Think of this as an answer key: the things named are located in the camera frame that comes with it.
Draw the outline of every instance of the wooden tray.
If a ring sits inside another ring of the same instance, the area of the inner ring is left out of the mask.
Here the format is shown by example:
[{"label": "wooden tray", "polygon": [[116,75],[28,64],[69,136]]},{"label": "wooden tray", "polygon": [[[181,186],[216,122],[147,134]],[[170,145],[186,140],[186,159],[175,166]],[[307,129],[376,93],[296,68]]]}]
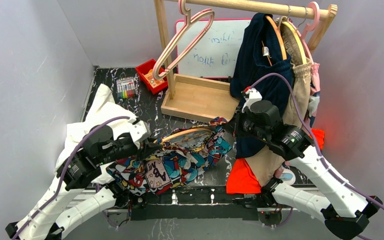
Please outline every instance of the wooden tray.
[{"label": "wooden tray", "polygon": [[229,83],[174,74],[175,95],[166,94],[162,102],[163,114],[208,122],[216,117],[230,120],[239,100],[231,97]]}]

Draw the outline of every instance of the clothing rack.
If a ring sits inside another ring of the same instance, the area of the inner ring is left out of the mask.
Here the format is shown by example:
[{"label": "clothing rack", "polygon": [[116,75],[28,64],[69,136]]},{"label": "clothing rack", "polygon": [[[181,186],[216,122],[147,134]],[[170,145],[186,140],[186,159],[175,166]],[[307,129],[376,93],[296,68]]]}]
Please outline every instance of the clothing rack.
[{"label": "clothing rack", "polygon": [[[164,1],[178,2],[178,0],[154,0],[159,38],[163,50],[170,42]],[[252,0],[186,0],[186,3],[308,20],[315,17],[314,10],[311,8]],[[320,9],[320,22],[307,43],[311,52],[314,52],[319,45],[337,12],[338,6],[335,4],[329,5],[327,9]],[[171,63],[172,58],[168,56],[164,65],[169,66]],[[229,83],[226,82],[173,74],[172,71],[167,75],[167,81],[168,94],[161,106],[161,112],[166,115],[201,122],[208,122],[216,117],[230,120],[239,102],[231,97]]]}]

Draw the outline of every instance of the wooden rod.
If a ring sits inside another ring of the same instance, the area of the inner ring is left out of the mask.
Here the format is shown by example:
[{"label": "wooden rod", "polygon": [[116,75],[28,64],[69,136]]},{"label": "wooden rod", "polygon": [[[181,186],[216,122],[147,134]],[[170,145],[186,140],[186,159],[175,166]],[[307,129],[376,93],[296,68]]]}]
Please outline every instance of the wooden rod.
[{"label": "wooden rod", "polygon": [[[169,44],[169,30],[167,28],[166,7],[164,6],[164,0],[154,0],[156,21],[159,30],[159,40],[161,41],[162,50],[166,49]],[[169,55],[164,62],[165,67],[168,67],[172,63],[172,56]],[[170,99],[173,99],[176,94],[176,82],[174,81],[173,71],[170,71],[167,75],[168,82],[168,94]]]},{"label": "wooden rod", "polygon": [[[283,16],[288,16],[289,14],[288,5],[251,0],[186,0],[186,3]],[[314,10],[308,7],[307,9],[307,19],[314,19]],[[320,9],[321,21],[326,20],[328,18],[328,15],[329,10]],[[306,8],[303,6],[290,6],[290,17],[304,19],[306,17]]]},{"label": "wooden rod", "polygon": [[318,23],[316,29],[314,30],[310,40],[308,41],[308,49],[311,53],[316,50],[317,46],[319,45],[320,41],[322,40],[323,36],[325,35],[326,31],[328,30],[329,26],[331,25],[332,21],[337,15],[338,12],[338,5],[330,4],[328,10],[328,16],[326,20],[321,21]]}]

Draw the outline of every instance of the navy blue shirt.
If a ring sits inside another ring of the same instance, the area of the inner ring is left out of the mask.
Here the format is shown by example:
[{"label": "navy blue shirt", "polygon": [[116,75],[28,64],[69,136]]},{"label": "navy blue shirt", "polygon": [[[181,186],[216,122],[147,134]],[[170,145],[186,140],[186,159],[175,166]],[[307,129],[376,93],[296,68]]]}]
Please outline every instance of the navy blue shirt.
[{"label": "navy blue shirt", "polygon": [[[270,73],[278,73],[284,76],[293,85],[294,73],[291,66],[291,56],[282,59],[279,40],[275,30],[266,19],[271,14],[257,13],[252,18],[249,26],[243,34],[243,42],[237,55],[233,78],[230,82],[230,94],[234,98],[240,98],[239,105],[245,103],[241,95],[248,86],[255,83],[259,78]],[[270,62],[263,56],[263,45],[268,47]],[[279,108],[280,116],[285,112],[289,100],[289,90],[286,84],[276,76],[271,76],[261,81],[255,88],[261,93],[263,100]],[[265,144],[254,137],[238,137],[236,139],[236,158],[248,158],[258,153]]]}]

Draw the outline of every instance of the marble surface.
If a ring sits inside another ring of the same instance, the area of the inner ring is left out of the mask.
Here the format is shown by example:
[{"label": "marble surface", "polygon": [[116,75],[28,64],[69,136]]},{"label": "marble surface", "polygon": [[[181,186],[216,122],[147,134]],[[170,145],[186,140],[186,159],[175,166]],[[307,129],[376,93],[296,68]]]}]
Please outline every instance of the marble surface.
[{"label": "marble surface", "polygon": [[[116,80],[119,78],[134,77],[137,86],[137,96],[127,99],[118,100],[117,89],[115,89]],[[132,111],[141,120],[149,124],[149,128],[153,131],[152,136],[162,137],[172,132],[176,128],[189,128],[198,125],[200,122],[165,115],[161,113],[161,104],[166,95],[166,90],[163,90],[155,95],[147,90],[146,85],[139,80],[139,75],[134,68],[97,68],[94,74],[93,84],[89,93],[89,98],[85,110],[87,115],[92,101],[95,97],[96,90],[100,84],[107,85],[113,92],[112,95],[117,104],[123,108]],[[228,142],[235,148],[233,139],[228,139]],[[190,186],[224,186],[235,163],[235,150],[231,150],[217,165],[210,168],[204,175],[198,176]],[[314,187],[311,181],[302,174],[298,169],[291,167],[295,173],[295,187]]]}]

